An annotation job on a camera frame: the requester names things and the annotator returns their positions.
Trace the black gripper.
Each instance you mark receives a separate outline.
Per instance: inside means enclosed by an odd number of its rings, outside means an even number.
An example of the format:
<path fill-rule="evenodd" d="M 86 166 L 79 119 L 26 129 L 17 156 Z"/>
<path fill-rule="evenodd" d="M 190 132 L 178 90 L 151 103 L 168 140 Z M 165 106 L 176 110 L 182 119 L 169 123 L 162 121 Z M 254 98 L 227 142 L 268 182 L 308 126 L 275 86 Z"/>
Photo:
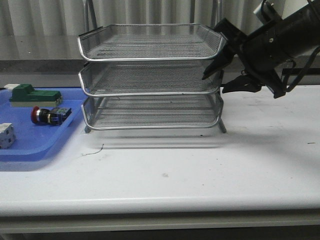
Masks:
<path fill-rule="evenodd" d="M 237 55 L 244 66 L 245 73 L 226 83 L 222 93 L 257 93 L 262 89 L 262 85 L 265 85 L 275 99 L 286 94 L 285 87 L 275 71 L 277 61 L 270 53 L 267 37 L 264 36 L 266 31 L 245 35 L 225 18 L 214 27 L 214 31 L 226 39 L 226 45 L 204 70 L 203 80 L 223 70 Z"/>

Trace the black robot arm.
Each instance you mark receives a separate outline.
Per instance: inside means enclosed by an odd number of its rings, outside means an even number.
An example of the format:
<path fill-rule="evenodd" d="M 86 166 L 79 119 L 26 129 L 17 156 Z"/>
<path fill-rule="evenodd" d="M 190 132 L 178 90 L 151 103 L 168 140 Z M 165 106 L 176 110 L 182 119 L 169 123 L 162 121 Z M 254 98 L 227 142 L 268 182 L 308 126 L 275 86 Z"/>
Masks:
<path fill-rule="evenodd" d="M 226 44 L 205 69 L 202 78 L 207 79 L 224 69 L 234 56 L 238 56 L 244 70 L 224 85 L 223 93 L 256 93 L 266 86 L 277 99 L 298 85 L 320 52 L 320 2 L 309 0 L 307 5 L 285 19 L 266 0 L 261 2 L 258 12 L 263 25 L 249 35 L 226 18 L 216 24 L 213 31 L 220 33 Z M 295 66 L 294 59 L 307 51 L 312 53 L 291 84 L 288 83 L 289 74 L 285 77 L 277 75 L 277 66 L 286 61 Z"/>

